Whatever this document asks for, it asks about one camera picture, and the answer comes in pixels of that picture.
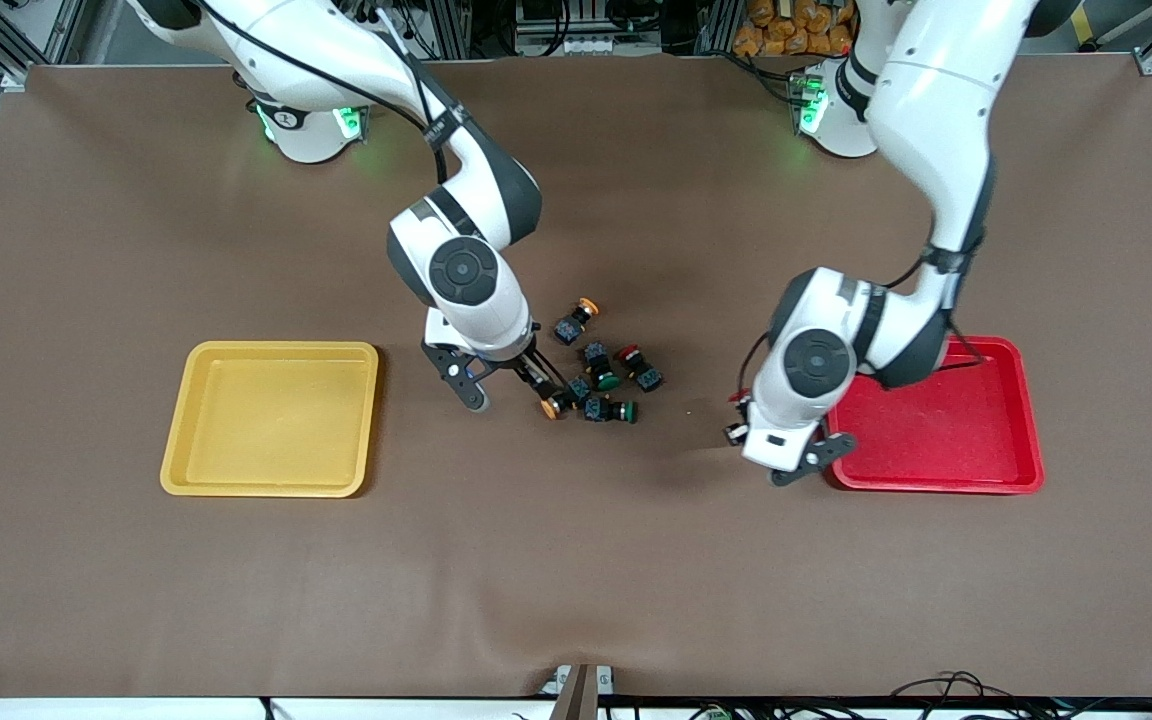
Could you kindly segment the yellow push button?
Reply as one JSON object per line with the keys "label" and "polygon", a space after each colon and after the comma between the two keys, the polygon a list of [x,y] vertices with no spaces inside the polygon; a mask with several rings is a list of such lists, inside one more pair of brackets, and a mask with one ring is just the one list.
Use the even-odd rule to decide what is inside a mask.
{"label": "yellow push button", "polygon": [[586,332],[589,324],[598,314],[600,314],[600,309],[596,306],[594,301],[581,297],[573,304],[570,311],[554,324],[553,336],[563,346],[573,346]]}
{"label": "yellow push button", "polygon": [[538,395],[541,397],[541,410],[552,420],[562,418],[568,410],[584,414],[589,397],[593,396],[593,386],[586,376],[576,376],[563,386],[558,382],[540,382]]}

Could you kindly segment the brown table mat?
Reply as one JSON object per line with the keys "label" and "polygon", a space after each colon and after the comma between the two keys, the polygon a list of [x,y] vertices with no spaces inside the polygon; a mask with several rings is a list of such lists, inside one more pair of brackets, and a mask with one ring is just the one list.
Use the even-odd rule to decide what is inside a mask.
{"label": "brown table mat", "polygon": [[[0,696],[1152,696],[1152,78],[1025,56],[998,96],[988,234],[957,311],[1020,347],[1029,497],[773,487],[723,444],[748,347],[817,265],[882,282],[929,206],[840,161],[718,59],[513,59],[435,74],[535,173],[507,258],[539,323],[664,370],[626,424],[547,420],[509,374],[470,414],[385,253],[433,185],[376,119],[301,167],[220,67],[50,67],[0,100]],[[353,340],[384,357],[361,497],[173,497],[192,348]]]}

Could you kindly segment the yellow plastic tray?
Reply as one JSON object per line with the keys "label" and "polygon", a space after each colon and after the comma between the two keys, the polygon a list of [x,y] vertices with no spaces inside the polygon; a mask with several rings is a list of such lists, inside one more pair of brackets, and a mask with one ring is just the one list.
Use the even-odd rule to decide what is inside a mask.
{"label": "yellow plastic tray", "polygon": [[346,498],[367,475],[381,359],[365,342],[207,341],[180,379],[174,497]]}

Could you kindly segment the metal table clamp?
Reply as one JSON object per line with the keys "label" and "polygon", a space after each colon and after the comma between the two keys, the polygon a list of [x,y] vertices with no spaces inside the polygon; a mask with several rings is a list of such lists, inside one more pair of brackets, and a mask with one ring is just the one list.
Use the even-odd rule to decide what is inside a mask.
{"label": "metal table clamp", "polygon": [[614,720],[605,705],[613,696],[614,669],[602,664],[559,665],[538,692],[554,702],[550,720]]}

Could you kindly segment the grey socket strip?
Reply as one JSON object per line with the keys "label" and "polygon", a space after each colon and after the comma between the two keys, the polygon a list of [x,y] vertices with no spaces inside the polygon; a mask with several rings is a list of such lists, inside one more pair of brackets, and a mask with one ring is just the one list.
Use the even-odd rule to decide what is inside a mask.
{"label": "grey socket strip", "polygon": [[645,56],[660,51],[664,0],[502,0],[502,44],[520,56]]}

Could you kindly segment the orange parts bag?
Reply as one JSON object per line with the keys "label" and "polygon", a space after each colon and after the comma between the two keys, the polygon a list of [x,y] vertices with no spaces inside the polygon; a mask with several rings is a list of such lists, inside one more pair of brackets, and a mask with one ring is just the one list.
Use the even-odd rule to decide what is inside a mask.
{"label": "orange parts bag", "polygon": [[846,56],[858,26],[855,0],[745,0],[732,54]]}

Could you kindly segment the red plastic tray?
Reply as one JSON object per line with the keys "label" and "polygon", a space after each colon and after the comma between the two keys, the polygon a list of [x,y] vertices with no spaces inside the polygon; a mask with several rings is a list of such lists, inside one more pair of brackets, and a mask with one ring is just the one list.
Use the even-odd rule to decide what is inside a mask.
{"label": "red plastic tray", "polygon": [[1044,464],[1020,348],[1005,338],[952,340],[945,366],[884,389],[861,376],[826,415],[858,446],[833,462],[846,488],[941,495],[1033,495]]}

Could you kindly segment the aluminium frame post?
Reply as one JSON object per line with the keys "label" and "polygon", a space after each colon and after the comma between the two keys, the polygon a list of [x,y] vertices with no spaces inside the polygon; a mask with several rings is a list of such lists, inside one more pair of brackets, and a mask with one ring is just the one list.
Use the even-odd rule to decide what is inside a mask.
{"label": "aluminium frame post", "polygon": [[470,59],[472,0],[424,0],[440,59]]}

